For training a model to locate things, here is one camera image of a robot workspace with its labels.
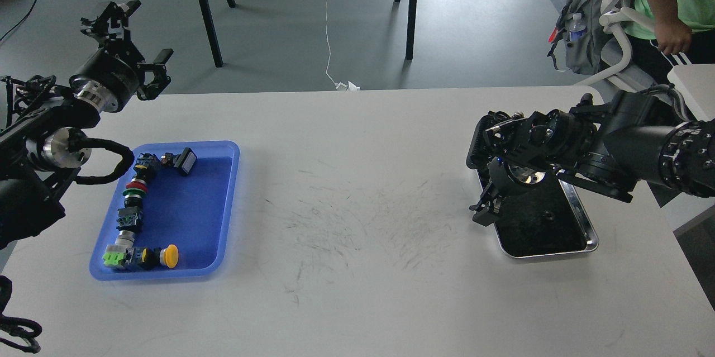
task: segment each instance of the gray floor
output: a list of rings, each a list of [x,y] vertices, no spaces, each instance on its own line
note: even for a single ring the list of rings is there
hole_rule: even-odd
[[[0,0],[0,32],[32,1]],[[55,74],[66,82],[96,48],[79,33],[79,19],[94,17],[102,1],[129,0],[39,0],[28,20],[0,42],[0,75]],[[213,67],[197,0],[141,0],[131,18],[133,41],[148,59],[166,47],[176,51],[166,93],[334,89],[324,73],[325,0],[237,0],[235,9],[209,1],[222,69]],[[407,62],[406,0],[329,0],[330,74],[363,90],[572,84],[582,77],[555,72],[545,57],[559,1],[419,0],[414,60]],[[679,240],[715,300],[713,258],[706,252],[715,249],[712,230],[697,230]]]

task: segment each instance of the cable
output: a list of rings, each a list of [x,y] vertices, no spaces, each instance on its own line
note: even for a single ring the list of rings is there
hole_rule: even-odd
[[[5,129],[10,128],[12,125],[12,90],[13,84],[10,77],[5,77],[5,90],[7,91],[7,116],[5,117]]]
[[[68,146],[69,151],[78,151],[79,149],[88,147],[90,149],[107,149],[111,151],[112,153],[116,153],[119,156],[122,157],[122,160],[120,160],[119,163],[117,163],[117,166],[115,167],[115,170],[112,171],[110,174],[107,174],[102,177],[95,177],[95,176],[90,176],[90,177],[75,177],[74,181],[77,184],[80,185],[101,185],[101,184],[109,184],[112,181],[115,181],[117,179],[120,179],[125,172],[127,172],[130,168],[132,168],[135,157],[134,153],[132,152],[132,149],[127,148],[127,146],[124,146],[122,144],[116,143],[115,141],[110,141],[110,140],[100,140],[100,139],[95,139],[95,138],[79,138],[76,140],[72,140],[70,138],[70,145]]]
[[[51,75],[50,77],[38,79],[37,83],[39,85],[42,85],[42,89],[39,90],[37,95],[35,95],[34,99],[31,100],[30,103],[25,103],[27,104],[27,107],[23,108],[21,111],[20,115],[17,117],[18,120],[21,118],[25,117],[29,113],[33,112],[36,108],[38,108],[38,105],[40,102],[44,100],[44,97],[49,93],[50,89],[54,86],[54,84],[57,82],[57,77],[54,75]]]
[[[0,337],[0,342],[26,353],[38,353],[40,346],[35,338],[42,333],[42,327],[39,323],[29,319],[3,315],[7,303],[10,301],[10,296],[12,296],[12,281],[5,276],[0,276],[0,331],[7,332],[10,336],[23,339],[27,343],[27,346],[21,346],[16,342],[3,339],[2,337]]]
[[[327,72],[327,70],[329,70],[330,68],[330,58],[332,57],[332,49],[330,49],[330,37],[327,34],[327,0],[325,0],[325,41],[327,42],[327,66],[325,66],[325,74],[327,75],[327,77],[330,78],[330,81],[335,86],[335,88],[337,88],[335,80],[332,79],[332,76],[330,76],[329,72]]]
[[[5,34],[3,34],[2,37],[0,37],[0,41],[3,41],[3,39],[5,39],[5,38],[8,36],[8,34],[11,33],[11,31],[15,30],[18,26],[20,26],[20,25],[22,24],[23,21],[25,21],[25,20],[27,19],[28,16],[30,16],[30,13],[31,13],[32,10],[35,8],[35,4],[36,4],[36,3],[37,3],[37,0],[32,1],[32,5],[30,6],[30,10],[27,11],[27,13],[25,14],[25,16],[23,16],[22,19],[20,19],[20,22],[17,22],[17,23],[15,24],[15,26],[12,26],[12,27],[10,28],[10,30],[8,30],[7,32],[5,32]]]
[[[658,84],[658,85],[653,85],[653,87],[650,87],[645,90],[641,90],[639,93],[641,94],[649,94],[649,95],[654,95],[654,94],[659,94],[659,93],[664,93],[668,95],[668,97],[671,98],[673,104],[673,112],[675,113],[677,118],[680,118],[680,120],[683,120],[684,122],[687,121],[692,121],[694,120],[693,118],[689,117],[689,111],[686,107],[685,104],[685,99],[683,95],[678,92],[672,85],[667,85],[667,84]]]

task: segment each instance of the water bottle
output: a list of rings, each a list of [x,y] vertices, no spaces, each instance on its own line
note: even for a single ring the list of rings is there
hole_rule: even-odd
[[[569,26],[569,40],[571,42],[579,40],[585,34],[585,24],[581,21],[581,14],[574,14],[574,21]]]

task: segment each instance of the white chair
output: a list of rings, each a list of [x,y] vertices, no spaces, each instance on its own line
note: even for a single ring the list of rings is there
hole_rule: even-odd
[[[612,1],[601,1],[600,11],[602,16],[598,20],[600,25],[603,26],[603,31],[613,34],[613,39],[601,50],[601,60],[609,67],[577,82],[576,85],[593,85],[600,80],[607,80],[618,89],[628,92],[647,89],[655,81],[635,64],[631,64],[633,48],[628,40],[628,35],[623,31],[623,23],[637,23],[652,32],[655,31],[655,22],[643,13],[631,8],[630,3],[626,3],[618,9],[612,5]]]

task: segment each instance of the blue tray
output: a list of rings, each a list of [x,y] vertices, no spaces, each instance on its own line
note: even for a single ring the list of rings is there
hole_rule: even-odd
[[[179,263],[174,269],[118,272],[105,268],[102,255],[117,238],[117,210],[123,207],[122,191],[135,171],[117,182],[115,194],[89,261],[89,272],[97,280],[145,280],[186,278],[207,275],[221,264],[231,217],[233,192],[240,150],[232,141],[197,141],[141,145],[139,153],[181,153],[191,148],[197,156],[187,177],[176,169],[162,169],[149,184],[144,199],[144,226],[136,236],[136,247],[179,248]]]

